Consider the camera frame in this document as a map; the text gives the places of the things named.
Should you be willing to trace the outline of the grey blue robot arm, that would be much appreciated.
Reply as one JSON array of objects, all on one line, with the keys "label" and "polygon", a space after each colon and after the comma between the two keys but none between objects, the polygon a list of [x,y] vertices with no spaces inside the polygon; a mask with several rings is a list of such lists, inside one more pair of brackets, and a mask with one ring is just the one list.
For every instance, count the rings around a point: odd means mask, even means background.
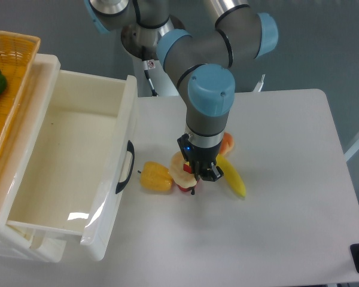
[{"label": "grey blue robot arm", "polygon": [[86,1],[85,5],[98,31],[134,30],[132,44],[138,57],[158,60],[184,101],[185,132],[177,140],[181,162],[169,168],[177,186],[192,192],[200,180],[215,182],[227,176],[217,155],[235,98],[230,68],[275,49],[279,33],[274,18],[253,12],[247,1],[208,1],[214,31],[196,39],[175,27],[168,1]]}]

